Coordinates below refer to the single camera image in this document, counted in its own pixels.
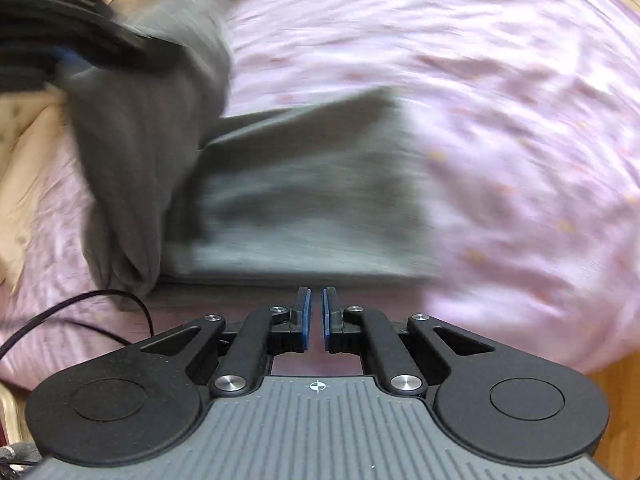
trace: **gray cloth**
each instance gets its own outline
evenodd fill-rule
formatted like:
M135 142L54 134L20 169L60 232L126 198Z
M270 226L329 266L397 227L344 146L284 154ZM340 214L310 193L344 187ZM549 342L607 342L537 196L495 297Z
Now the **gray cloth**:
M171 73L92 68L62 82L95 198L83 251L98 286L146 294L160 269L162 216L222 113L228 0L161 0L127 25L187 47Z
M159 279L180 304L190 285L432 276L421 164L392 91L220 120L225 7L163 0L129 23L188 48L169 74L91 69L64 85L97 285L146 295Z
M33 442L14 442L0 447L0 460L17 460L18 462L39 462L42 455Z
M228 118L212 137L165 218L161 283L433 276L424 172L390 89Z

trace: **metal pivot screw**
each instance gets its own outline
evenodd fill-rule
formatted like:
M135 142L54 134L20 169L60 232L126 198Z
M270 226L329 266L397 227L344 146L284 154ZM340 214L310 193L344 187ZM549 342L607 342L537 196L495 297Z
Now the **metal pivot screw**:
M223 375L222 377L218 377L213 384L223 392L236 392L246 386L246 381L239 375Z
M402 392L412 392L422 386L422 381L415 375L396 375L391 379L391 385Z

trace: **pink blanket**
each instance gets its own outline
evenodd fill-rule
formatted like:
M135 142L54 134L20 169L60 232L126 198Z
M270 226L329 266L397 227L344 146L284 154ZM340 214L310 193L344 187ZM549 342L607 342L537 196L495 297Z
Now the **pink blanket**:
M614 0L243 0L231 27L229 114L378 84L404 95L431 177L424 199L442 276L347 304L397 320L420 310L580 370L638 346L640 28L630 11ZM94 288L80 251L89 200L67 139L20 293L0 300L4 322ZM154 317L163 330L205 312L240 319L271 301L238 298ZM66 315L146 335L140 314L106 300ZM315 335L308 356L281 358L275 371L354 371L353 360L322 355ZM40 327L0 377L32 388L114 348L79 328Z

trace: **beige pillow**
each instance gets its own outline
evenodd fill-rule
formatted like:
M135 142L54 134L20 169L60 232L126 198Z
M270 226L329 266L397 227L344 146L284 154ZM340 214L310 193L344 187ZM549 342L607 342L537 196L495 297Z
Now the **beige pillow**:
M57 90L0 94L0 283L15 287L42 188L64 124Z

